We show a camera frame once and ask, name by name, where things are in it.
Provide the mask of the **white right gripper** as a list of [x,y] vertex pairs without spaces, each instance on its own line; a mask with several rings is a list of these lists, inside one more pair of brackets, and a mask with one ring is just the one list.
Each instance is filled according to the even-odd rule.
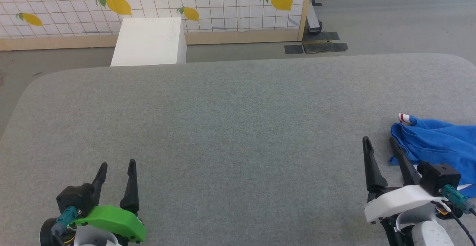
[[[364,207],[364,215],[368,223],[382,221],[386,217],[397,215],[397,224],[411,224],[422,221],[436,221],[435,205],[432,203],[447,201],[445,197],[434,197],[419,186],[421,176],[399,145],[397,139],[389,138],[390,147],[403,178],[403,187],[380,195]],[[374,148],[369,137],[362,139],[364,155],[364,171],[367,191],[377,193],[388,186],[374,158]]]

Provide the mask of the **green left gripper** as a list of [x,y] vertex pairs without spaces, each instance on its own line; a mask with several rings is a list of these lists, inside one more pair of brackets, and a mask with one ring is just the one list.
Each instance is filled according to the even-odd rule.
[[146,239],[146,228],[138,216],[138,178],[135,159],[130,159],[128,182],[119,206],[99,205],[108,165],[103,162],[92,182],[95,207],[84,218],[75,220],[74,244],[140,244]]

